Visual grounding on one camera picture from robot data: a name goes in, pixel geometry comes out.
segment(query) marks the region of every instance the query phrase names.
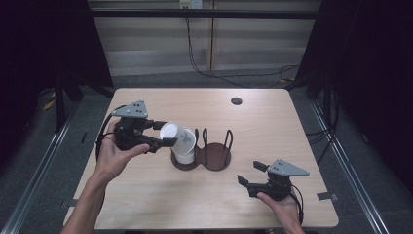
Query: wall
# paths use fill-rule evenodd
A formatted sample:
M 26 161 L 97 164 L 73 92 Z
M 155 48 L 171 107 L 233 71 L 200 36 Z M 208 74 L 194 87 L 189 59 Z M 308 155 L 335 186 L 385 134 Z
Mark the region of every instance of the wall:
M 179 8 L 178 0 L 90 0 L 89 3 L 92 8 Z M 203 3 L 204 9 L 214 6 L 221 10 L 317 11 L 319 8 L 319 1 L 315 0 L 204 0 Z M 159 72 L 192 70 L 185 19 L 94 18 L 94 21 L 112 75 L 153 70 L 148 67 L 157 67 Z M 201 70 L 297 63 L 313 24 L 312 19 L 190 19 L 194 58 Z

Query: brown cup holder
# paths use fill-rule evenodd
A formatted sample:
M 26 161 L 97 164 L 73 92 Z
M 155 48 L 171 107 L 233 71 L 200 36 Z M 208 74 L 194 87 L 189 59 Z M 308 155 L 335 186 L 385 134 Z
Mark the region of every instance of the brown cup holder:
M 228 136 L 231 136 L 229 146 L 227 147 Z M 222 143 L 207 143 L 207 129 L 203 130 L 203 140 L 204 148 L 198 147 L 198 138 L 199 132 L 198 129 L 195 129 L 195 155 L 194 162 L 190 164 L 181 164 L 179 163 L 173 151 L 171 151 L 170 158 L 174 166 L 182 171 L 192 170 L 198 165 L 203 164 L 204 167 L 211 171 L 222 171 L 228 167 L 231 162 L 231 147 L 233 143 L 233 134 L 231 130 L 227 131 L 227 136 L 225 136 L 225 142 Z

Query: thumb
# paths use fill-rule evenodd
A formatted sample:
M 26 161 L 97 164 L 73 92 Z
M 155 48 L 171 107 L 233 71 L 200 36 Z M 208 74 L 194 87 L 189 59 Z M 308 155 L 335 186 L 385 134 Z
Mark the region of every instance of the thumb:
M 263 203 L 267 204 L 268 206 L 271 206 L 274 202 L 274 200 L 270 196 L 263 192 L 259 192 L 257 194 L 257 198 L 261 200 Z
M 130 160 L 133 157 L 136 157 L 139 154 L 145 153 L 146 151 L 149 150 L 149 145 L 148 144 L 139 144 L 135 146 L 134 148 L 125 151 L 125 155 Z

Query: wrist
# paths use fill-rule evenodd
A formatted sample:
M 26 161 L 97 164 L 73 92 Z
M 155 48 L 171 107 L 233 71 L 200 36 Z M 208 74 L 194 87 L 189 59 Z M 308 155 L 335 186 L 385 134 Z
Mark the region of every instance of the wrist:
M 284 229 L 287 234 L 305 234 L 301 225 L 294 225 Z
M 103 176 L 93 173 L 91 177 L 89 177 L 86 186 L 91 190 L 105 190 L 108 184 L 109 181 Z

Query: electrical outlet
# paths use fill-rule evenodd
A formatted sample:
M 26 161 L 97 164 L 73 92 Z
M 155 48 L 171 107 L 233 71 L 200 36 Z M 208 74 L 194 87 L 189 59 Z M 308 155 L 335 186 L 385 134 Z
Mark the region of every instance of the electrical outlet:
M 202 9 L 203 0 L 191 0 L 191 9 Z
M 179 0 L 180 9 L 190 9 L 190 0 Z

